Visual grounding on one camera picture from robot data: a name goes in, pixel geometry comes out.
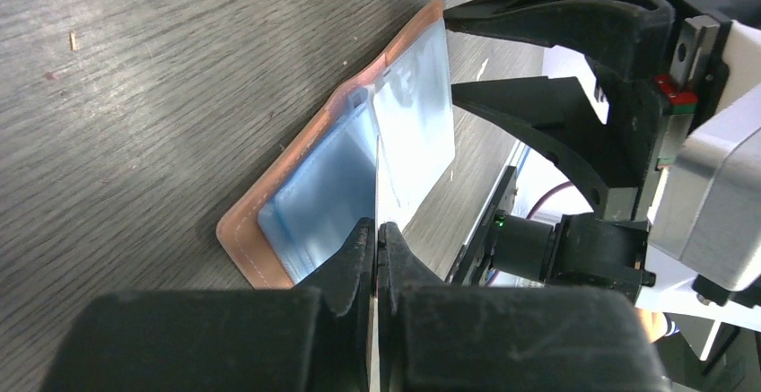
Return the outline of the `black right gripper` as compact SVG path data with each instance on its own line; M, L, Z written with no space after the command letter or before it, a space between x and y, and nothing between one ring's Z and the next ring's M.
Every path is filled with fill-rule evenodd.
M687 135L716 112L730 75L731 0L471 0L444 20L456 32L569 48L631 81L601 87L621 142L574 77L456 83L451 93L551 161L595 212L631 212L634 222Z

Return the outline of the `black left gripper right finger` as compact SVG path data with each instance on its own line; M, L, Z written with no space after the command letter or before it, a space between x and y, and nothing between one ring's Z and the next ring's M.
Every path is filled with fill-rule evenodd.
M438 286L445 282L408 246L394 222L385 222L378 234L379 318L397 312L399 293L410 286Z

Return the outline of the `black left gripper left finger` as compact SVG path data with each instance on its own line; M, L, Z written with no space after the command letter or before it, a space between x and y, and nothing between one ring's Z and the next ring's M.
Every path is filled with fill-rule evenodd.
M374 286L375 242L374 220L361 218L337 252L294 288L318 289L335 318L366 316Z

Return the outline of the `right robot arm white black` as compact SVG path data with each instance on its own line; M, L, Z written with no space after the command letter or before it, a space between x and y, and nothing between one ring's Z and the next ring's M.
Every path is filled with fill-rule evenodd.
M472 0L449 30L582 54L574 77L458 83L457 107L552 162L590 206L491 213L495 269L760 328L760 0Z

